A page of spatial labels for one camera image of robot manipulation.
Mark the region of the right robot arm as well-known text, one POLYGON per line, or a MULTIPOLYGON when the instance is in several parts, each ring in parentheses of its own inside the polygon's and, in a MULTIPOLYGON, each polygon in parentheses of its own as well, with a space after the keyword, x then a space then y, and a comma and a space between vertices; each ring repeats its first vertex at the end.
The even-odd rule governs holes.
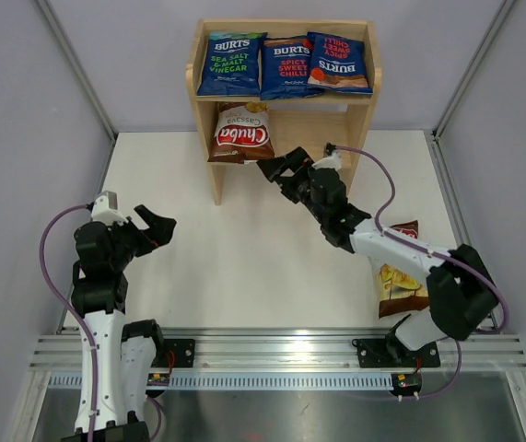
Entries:
POLYGON ((435 342, 464 341, 477 332, 502 297, 473 247, 429 246, 351 204, 339 176, 341 152, 328 144, 326 157, 315 161, 298 147, 257 166, 289 201, 308 209, 331 245, 389 264, 426 287, 426 308, 399 320, 384 337, 355 344, 361 366, 370 366, 374 356, 375 366, 413 367, 417 358, 427 360, 435 342))

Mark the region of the black mounting plate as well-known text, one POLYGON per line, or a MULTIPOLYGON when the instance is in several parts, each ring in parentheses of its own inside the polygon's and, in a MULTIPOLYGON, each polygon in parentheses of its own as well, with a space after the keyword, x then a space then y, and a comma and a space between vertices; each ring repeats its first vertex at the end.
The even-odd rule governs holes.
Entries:
POLYGON ((356 338, 351 341, 361 368, 438 368, 438 348, 429 343, 419 350, 409 350, 386 338, 356 338))
POLYGON ((193 368, 195 358, 195 339, 173 338, 164 340, 164 353, 160 358, 160 366, 172 368, 193 368))

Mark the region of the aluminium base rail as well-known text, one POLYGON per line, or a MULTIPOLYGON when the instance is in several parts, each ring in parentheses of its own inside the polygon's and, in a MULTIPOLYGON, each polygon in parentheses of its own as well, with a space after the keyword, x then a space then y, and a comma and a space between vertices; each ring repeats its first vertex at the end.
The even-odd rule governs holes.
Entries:
MULTIPOLYGON (((170 328, 170 338, 195 340, 193 369, 204 372, 355 372, 355 338, 375 337, 381 329, 198 329, 170 328)), ((526 354, 514 334, 475 335, 457 352, 450 340, 438 342, 447 373, 462 360, 463 372, 526 372, 526 354)))

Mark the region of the wooden two-tier shelf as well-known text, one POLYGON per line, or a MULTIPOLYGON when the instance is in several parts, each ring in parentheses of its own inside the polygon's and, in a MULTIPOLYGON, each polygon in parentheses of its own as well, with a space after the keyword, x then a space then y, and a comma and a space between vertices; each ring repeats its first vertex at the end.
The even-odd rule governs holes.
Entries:
POLYGON ((329 33, 365 43, 364 59, 370 96, 327 91, 306 99, 270 103, 271 140, 275 153, 284 155, 302 146, 309 155, 322 158, 330 142, 362 148, 371 125, 382 86, 382 62, 375 24, 366 20, 309 20, 287 18, 202 18, 197 22, 186 65, 186 85, 193 108, 204 158, 209 157, 220 101, 256 101, 256 97, 199 97, 207 43, 212 31, 266 32, 270 37, 329 33))

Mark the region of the Chuba cassava chips bag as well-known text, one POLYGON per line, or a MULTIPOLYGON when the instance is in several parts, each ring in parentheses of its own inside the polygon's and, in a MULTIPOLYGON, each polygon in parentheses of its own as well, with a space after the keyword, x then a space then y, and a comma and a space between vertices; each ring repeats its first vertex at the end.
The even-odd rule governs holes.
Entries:
POLYGON ((374 290, 378 297, 378 318, 420 311, 429 306, 424 285, 399 269, 378 260, 369 260, 374 290))
POLYGON ((264 102, 221 102, 208 161, 244 164, 274 157, 269 106, 264 102))

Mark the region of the upside-down Burts chilli bag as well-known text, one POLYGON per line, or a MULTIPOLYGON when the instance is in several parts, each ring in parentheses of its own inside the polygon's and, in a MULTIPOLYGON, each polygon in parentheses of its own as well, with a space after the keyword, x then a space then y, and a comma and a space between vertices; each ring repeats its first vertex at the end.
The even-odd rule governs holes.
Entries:
POLYGON ((371 95, 363 41, 319 33, 307 35, 313 49, 308 84, 339 93, 371 95))

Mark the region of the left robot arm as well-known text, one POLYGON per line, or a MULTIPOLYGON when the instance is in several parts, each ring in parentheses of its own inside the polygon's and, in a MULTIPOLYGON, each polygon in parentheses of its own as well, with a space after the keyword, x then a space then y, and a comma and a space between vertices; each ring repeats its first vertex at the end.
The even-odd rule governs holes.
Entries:
POLYGON ((73 441, 147 441, 143 410, 149 369, 166 357, 155 320, 127 322, 128 281, 134 258, 170 243, 177 223, 143 205, 138 228, 108 207, 74 234, 73 314, 82 343, 82 384, 73 441))

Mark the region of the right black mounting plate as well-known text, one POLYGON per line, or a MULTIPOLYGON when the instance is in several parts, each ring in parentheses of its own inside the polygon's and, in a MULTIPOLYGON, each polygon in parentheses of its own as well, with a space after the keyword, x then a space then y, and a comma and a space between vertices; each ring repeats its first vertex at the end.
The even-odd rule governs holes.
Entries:
POLYGON ((351 341, 361 368, 438 368, 438 348, 429 343, 419 350, 409 350, 386 338, 356 338, 351 341))

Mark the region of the Burts spicy sweet chilli bag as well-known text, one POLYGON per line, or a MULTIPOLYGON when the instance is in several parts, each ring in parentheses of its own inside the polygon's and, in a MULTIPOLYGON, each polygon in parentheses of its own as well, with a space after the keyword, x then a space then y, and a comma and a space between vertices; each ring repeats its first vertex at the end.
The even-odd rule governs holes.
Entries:
POLYGON ((266 38, 262 47, 260 99, 301 99, 320 95, 320 87, 308 83, 312 43, 305 36, 266 38))

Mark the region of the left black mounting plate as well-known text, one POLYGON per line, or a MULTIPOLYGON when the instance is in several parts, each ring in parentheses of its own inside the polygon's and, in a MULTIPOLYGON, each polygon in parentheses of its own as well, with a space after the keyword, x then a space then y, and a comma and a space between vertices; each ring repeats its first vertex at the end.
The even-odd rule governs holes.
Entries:
POLYGON ((172 368, 193 368, 195 358, 195 339, 173 338, 164 340, 164 353, 160 358, 160 366, 172 368))

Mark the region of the Burts sea salt vinegar bag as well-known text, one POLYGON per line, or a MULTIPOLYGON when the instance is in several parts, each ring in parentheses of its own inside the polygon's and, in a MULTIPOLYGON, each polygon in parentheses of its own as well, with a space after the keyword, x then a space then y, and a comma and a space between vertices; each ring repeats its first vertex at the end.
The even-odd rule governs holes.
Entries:
POLYGON ((259 53, 266 32, 209 34, 198 96, 259 96, 259 53))

